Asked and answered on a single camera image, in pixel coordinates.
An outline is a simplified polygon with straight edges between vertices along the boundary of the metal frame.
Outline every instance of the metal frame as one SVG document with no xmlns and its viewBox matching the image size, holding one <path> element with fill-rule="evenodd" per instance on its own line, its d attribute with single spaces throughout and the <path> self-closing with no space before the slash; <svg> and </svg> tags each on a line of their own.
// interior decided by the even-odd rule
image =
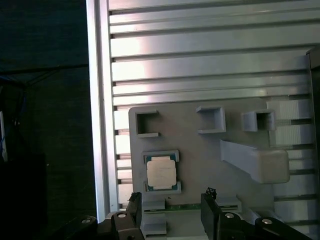
<svg viewBox="0 0 320 240">
<path fill-rule="evenodd" d="M 306 107 L 310 86 L 305 53 L 320 39 L 320 2 L 233 3 L 87 0 L 99 221 L 128 204 L 133 190 L 128 119 L 131 107 L 264 98 L 280 120 L 270 136 L 271 145 L 287 150 L 295 169 L 313 170 L 306 163 L 313 154 L 314 141 L 313 126 L 308 122 L 312 114 Z M 170 44 L 161 45 L 160 40 Z M 304 227 L 311 228 L 316 220 L 316 192 L 313 188 L 300 191 L 294 182 L 283 188 L 291 186 L 296 186 L 292 194 L 275 198 L 275 211 L 289 222 L 308 221 Z"/>
<path fill-rule="evenodd" d="M 313 111 L 313 124 L 314 124 L 314 163 L 316 168 L 316 190 L 320 193 L 320 161 L 319 161 L 319 153 L 320 153 L 320 46 L 317 46 L 310 51 L 307 52 L 308 57 L 308 70 L 310 76 L 310 85 L 311 85 L 311 98 L 312 98 L 312 111 Z M 320 209 L 317 209 L 317 219 L 320 219 Z"/>
<path fill-rule="evenodd" d="M 95 198 L 102 222 L 118 210 L 108 2 L 87 0 L 86 9 Z"/>
</svg>

